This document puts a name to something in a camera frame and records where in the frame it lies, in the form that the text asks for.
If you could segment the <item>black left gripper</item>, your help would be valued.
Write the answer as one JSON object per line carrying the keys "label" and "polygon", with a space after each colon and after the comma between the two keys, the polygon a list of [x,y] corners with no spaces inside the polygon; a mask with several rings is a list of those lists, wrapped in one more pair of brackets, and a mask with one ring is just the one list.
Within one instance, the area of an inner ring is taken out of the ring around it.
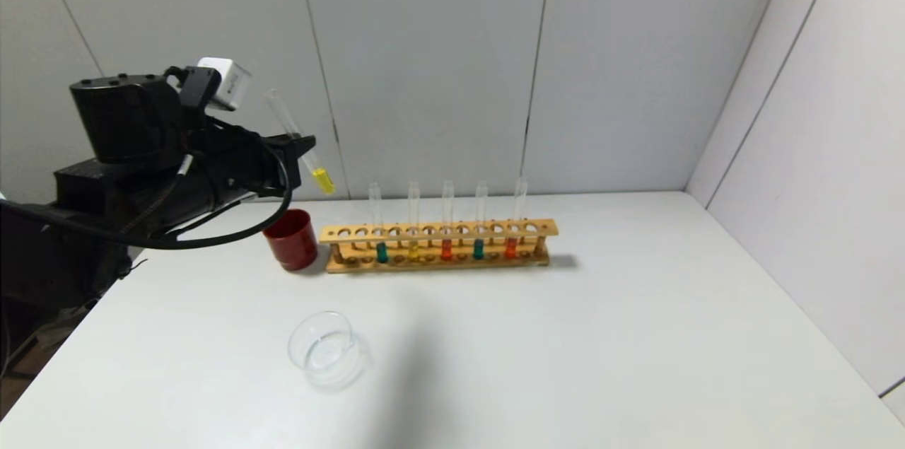
{"label": "black left gripper", "polygon": [[298,160],[316,145],[313,134],[216,132],[201,152],[200,172],[223,198],[285,197],[301,184]]}

